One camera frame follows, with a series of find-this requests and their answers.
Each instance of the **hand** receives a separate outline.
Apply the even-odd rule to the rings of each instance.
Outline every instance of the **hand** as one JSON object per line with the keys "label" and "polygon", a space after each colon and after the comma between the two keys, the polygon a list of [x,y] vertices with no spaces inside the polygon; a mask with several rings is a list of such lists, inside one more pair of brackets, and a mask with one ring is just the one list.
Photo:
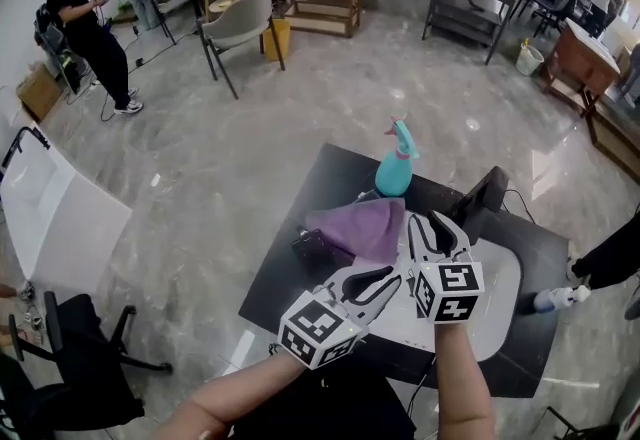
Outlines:
{"label": "hand", "polygon": [[93,4],[96,6],[102,6],[107,3],[108,0],[93,0]]}

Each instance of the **microfiber towel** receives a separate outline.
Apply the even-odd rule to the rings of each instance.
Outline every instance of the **microfiber towel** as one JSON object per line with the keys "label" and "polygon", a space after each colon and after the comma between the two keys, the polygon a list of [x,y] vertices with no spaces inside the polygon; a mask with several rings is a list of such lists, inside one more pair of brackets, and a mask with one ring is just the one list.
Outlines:
{"label": "microfiber towel", "polygon": [[403,198],[381,198],[311,212],[305,225],[310,231],[320,229],[331,243],[353,255],[394,264],[403,219]]}

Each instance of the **marble floor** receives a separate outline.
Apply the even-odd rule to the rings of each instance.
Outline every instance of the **marble floor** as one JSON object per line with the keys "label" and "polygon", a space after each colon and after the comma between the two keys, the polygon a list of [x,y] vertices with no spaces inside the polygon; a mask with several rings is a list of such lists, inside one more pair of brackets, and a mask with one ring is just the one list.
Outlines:
{"label": "marble floor", "polygon": [[[133,209],[95,297],[104,329],[135,304],[130,353],[175,367],[170,377],[127,370],[148,417],[110,429],[112,438],[153,431],[229,368],[243,335],[255,339],[236,364],[268,356],[273,336],[237,312],[323,143],[380,159],[394,143],[383,135],[390,117],[408,115],[418,175],[467,191],[499,165],[536,222],[570,238],[578,253],[630,219],[638,186],[591,145],[575,112],[515,69],[519,30],[530,34],[530,26],[511,29],[485,66],[485,49],[437,33],[421,41],[421,19],[381,10],[367,10],[350,40],[294,32],[286,72],[265,61],[257,40],[228,52],[239,101],[213,82],[198,38],[188,35],[187,11],[170,22],[186,35],[178,46],[130,76],[145,103],[139,115],[101,122],[105,92],[97,87],[72,105],[60,101],[47,118],[43,128],[56,146]],[[127,28],[117,33],[123,45],[133,40]],[[145,33],[130,45],[129,60],[149,60],[167,45],[162,33]],[[506,205],[525,216],[512,193]],[[0,248],[0,277],[18,284],[2,225]],[[536,396],[494,400],[499,438],[530,438],[547,405],[581,427],[608,419],[639,361],[640,329],[623,319],[635,286],[634,278],[561,312]],[[0,307],[6,317],[16,304]],[[47,362],[28,356],[24,366],[36,386],[56,380]],[[392,384],[406,404],[414,387]],[[437,429],[436,403],[436,391],[418,394],[416,438]],[[550,438],[552,428],[545,421],[535,437]]]}

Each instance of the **cardboard box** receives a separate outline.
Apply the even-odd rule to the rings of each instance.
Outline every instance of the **cardboard box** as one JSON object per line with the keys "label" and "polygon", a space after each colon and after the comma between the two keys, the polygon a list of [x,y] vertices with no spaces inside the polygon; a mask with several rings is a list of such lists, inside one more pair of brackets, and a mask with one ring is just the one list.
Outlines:
{"label": "cardboard box", "polygon": [[60,97],[62,90],[44,63],[16,88],[16,94],[38,122],[45,119]]}

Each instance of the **human arm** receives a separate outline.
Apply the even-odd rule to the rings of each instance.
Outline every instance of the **human arm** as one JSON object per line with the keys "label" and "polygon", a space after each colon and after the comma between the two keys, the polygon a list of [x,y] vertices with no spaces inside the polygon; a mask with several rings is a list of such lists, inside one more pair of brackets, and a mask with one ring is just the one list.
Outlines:
{"label": "human arm", "polygon": [[281,352],[252,367],[217,378],[181,404],[156,431],[153,440],[227,438],[234,422],[287,387],[305,369],[291,355]]}
{"label": "human arm", "polygon": [[435,325],[439,440],[494,440],[491,395],[465,326]]}

